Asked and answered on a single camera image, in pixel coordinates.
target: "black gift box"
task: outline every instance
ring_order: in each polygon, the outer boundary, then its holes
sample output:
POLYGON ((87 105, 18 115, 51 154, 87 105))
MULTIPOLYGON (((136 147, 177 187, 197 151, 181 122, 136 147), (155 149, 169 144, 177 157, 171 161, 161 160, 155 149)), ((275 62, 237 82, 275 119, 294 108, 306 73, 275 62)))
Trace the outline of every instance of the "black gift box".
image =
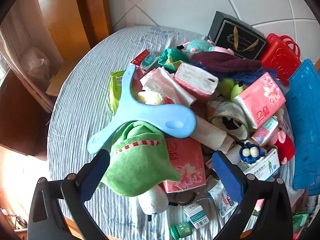
POLYGON ((214 16, 208 38, 218 47, 232 49, 235 56, 248 59, 259 59, 268 46, 257 29, 219 11, 214 16))

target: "plastic bag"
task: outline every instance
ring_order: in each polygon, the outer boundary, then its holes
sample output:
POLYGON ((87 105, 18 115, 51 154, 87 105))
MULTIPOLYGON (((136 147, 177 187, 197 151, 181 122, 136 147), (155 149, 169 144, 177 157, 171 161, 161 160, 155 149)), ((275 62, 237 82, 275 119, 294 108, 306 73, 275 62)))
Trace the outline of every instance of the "plastic bag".
MULTIPOLYGON (((121 88, 122 88, 122 76, 124 75, 125 70, 111 72, 111 82, 109 86, 109 104, 112 112, 115 114, 121 97, 121 88)), ((143 77, 140 67, 136 68, 136 71, 133 76, 131 92, 133 95, 142 91, 142 85, 140 79, 143 77)))
POLYGON ((20 59, 20 65, 31 81, 43 92, 50 85, 49 60, 38 48, 27 50, 20 59))
POLYGON ((167 69, 176 71, 182 61, 189 62, 186 54, 176 48, 167 48, 160 56, 158 63, 167 69))
POLYGON ((219 214, 222 218, 238 205, 237 202, 230 199, 230 196, 221 181, 208 192, 212 196, 215 205, 219 208, 219 214))

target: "white bedsheet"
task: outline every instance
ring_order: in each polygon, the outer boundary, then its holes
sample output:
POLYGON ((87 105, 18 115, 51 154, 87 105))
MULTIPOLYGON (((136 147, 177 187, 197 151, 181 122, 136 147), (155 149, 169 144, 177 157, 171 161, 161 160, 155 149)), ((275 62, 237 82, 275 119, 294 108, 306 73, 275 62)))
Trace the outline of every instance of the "white bedsheet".
MULTIPOLYGON (((168 47, 204 38, 172 28, 139 26, 120 30, 93 48, 71 72, 54 106, 48 135, 52 179, 77 173, 92 160, 93 156, 86 150, 87 141, 112 117, 107 103, 111 72, 124 70, 146 48, 160 54, 168 47)), ((288 167, 290 173, 294 165, 288 167)), ((289 179, 291 176, 286 176, 286 185, 290 184, 289 179)), ((72 219, 65 203, 60 204, 63 214, 72 219)), ((231 214, 222 219, 212 199, 202 199, 199 204, 210 223, 194 230, 188 239, 213 239, 231 214)), ((153 216, 152 222, 147 222, 136 197, 118 196, 107 187, 97 190, 85 205, 107 236, 121 240, 169 240, 169 227, 187 220, 179 206, 169 207, 166 212, 153 216)))

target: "barcode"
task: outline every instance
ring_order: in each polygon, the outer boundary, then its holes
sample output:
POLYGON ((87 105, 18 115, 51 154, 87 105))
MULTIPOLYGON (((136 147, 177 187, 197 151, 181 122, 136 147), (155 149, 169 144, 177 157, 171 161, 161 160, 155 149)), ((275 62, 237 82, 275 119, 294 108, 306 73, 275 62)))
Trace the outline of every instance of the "barcode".
POLYGON ((199 222, 195 223, 195 228, 198 229, 199 227, 202 227, 207 223, 209 223, 209 219, 207 217, 205 217, 202 220, 200 220, 199 222))
POLYGON ((122 76, 121 77, 117 77, 117 85, 118 86, 122 86, 122 76))

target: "red packet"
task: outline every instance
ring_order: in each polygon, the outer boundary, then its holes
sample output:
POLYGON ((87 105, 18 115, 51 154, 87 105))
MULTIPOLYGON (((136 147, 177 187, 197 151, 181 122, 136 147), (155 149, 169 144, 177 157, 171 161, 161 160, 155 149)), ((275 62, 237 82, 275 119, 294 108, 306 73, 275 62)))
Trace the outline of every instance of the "red packet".
POLYGON ((181 192, 205 185, 204 162, 201 145, 188 138, 169 138, 165 140, 172 166, 181 173, 178 182, 165 180, 167 193, 181 192))

